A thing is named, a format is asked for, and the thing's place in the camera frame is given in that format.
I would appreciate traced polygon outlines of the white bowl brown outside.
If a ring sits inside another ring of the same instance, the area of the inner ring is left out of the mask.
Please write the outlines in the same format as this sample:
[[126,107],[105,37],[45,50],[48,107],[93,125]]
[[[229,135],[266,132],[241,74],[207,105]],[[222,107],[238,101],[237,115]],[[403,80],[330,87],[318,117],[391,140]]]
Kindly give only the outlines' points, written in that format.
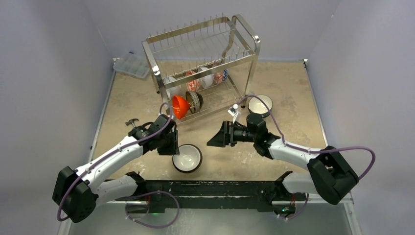
[[203,162],[201,150],[193,144],[183,144],[179,146],[179,154],[172,156],[174,168],[182,173],[192,173],[196,171]]

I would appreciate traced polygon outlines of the beige bowl dark patterned outside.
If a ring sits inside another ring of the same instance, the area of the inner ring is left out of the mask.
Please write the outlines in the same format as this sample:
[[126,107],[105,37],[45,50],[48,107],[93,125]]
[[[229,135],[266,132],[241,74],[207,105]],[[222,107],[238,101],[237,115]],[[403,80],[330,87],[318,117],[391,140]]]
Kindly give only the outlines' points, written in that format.
[[192,114],[201,111],[204,104],[203,97],[201,94],[195,91],[185,92],[185,99],[189,103],[189,110]]

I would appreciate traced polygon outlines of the orange white floral bowl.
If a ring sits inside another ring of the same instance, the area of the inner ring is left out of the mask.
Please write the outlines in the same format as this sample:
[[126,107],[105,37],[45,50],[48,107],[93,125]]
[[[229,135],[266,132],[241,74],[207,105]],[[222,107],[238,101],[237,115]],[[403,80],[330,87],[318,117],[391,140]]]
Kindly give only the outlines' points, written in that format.
[[[194,71],[189,70],[186,72],[186,76],[195,74]],[[200,79],[195,79],[186,83],[186,88],[188,91],[196,92],[200,88]]]

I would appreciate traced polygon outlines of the stainless steel dish rack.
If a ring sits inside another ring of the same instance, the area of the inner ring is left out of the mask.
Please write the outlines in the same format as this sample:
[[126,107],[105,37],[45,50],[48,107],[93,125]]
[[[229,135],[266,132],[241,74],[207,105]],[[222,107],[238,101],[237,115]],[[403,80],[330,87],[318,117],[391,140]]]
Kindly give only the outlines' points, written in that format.
[[[255,67],[260,52],[260,38],[239,14],[220,16],[197,23],[185,24],[150,36],[142,42],[145,58],[156,92],[164,102],[171,102],[173,89],[180,96],[187,91],[186,83],[208,74],[228,69],[229,76],[198,93],[204,104],[200,112],[178,119],[186,123],[227,110],[238,103],[247,105]],[[187,71],[195,74],[186,76]]]

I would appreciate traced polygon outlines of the orange diamond pattern bowl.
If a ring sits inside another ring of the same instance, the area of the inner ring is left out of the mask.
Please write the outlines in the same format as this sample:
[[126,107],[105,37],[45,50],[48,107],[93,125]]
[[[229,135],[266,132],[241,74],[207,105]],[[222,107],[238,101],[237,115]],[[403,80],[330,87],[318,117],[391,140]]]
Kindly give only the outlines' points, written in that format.
[[229,71],[228,69],[225,69],[223,71],[218,71],[216,73],[213,74],[213,81],[215,84],[221,84],[223,82],[225,82],[227,80],[229,76]]

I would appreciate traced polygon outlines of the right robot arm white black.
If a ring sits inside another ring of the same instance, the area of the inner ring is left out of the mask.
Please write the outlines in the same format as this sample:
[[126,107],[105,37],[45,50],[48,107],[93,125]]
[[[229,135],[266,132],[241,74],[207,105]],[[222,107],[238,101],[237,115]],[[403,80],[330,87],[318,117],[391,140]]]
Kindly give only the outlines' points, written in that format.
[[284,176],[275,185],[278,198],[287,199],[294,193],[318,194],[326,202],[336,205],[359,183],[359,177],[336,148],[307,150],[299,145],[289,146],[280,136],[269,132],[266,121],[259,114],[249,114],[246,123],[223,121],[207,146],[226,147],[251,142],[260,156],[307,170],[307,173],[292,172]]

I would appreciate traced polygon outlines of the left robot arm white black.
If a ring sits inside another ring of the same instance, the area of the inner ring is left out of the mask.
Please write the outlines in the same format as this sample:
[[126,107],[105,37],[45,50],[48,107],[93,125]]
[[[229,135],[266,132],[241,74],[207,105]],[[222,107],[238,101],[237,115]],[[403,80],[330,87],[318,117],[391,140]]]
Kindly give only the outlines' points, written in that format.
[[114,147],[95,160],[58,173],[52,194],[58,205],[57,219],[77,223],[96,207],[119,198],[140,200],[149,195],[146,181],[135,172],[109,180],[109,176],[144,154],[156,150],[159,155],[179,152],[177,125],[172,117],[159,114],[154,122],[133,129]]

